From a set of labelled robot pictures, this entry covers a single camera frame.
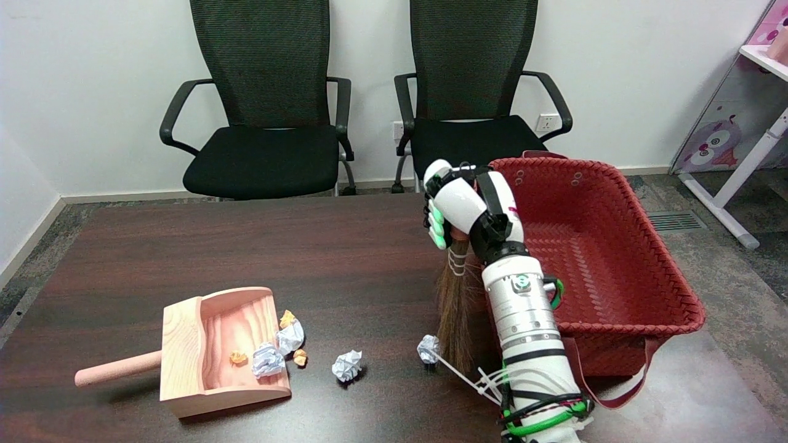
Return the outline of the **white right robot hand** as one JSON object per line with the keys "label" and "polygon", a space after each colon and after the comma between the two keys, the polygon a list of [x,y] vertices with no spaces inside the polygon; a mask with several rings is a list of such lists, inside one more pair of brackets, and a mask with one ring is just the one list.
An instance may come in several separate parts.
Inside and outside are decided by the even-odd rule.
{"label": "white right robot hand", "polygon": [[470,249],[484,264],[529,255],[514,193],[503,174],[489,166],[452,166],[439,159],[425,171],[425,226],[436,244],[450,245],[451,229],[467,235]]}

